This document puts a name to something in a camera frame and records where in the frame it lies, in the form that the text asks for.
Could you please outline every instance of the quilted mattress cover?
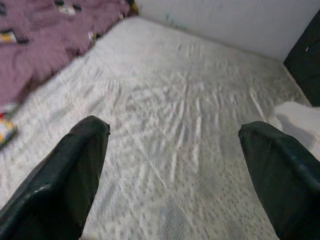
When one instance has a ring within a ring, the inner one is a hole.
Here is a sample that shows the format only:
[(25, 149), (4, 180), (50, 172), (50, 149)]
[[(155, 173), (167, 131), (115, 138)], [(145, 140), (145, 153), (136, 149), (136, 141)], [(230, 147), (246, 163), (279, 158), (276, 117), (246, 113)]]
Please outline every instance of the quilted mattress cover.
[(238, 140), (285, 101), (308, 104), (276, 61), (123, 20), (27, 99), (0, 151), (0, 207), (68, 130), (111, 135), (83, 239), (272, 240)]

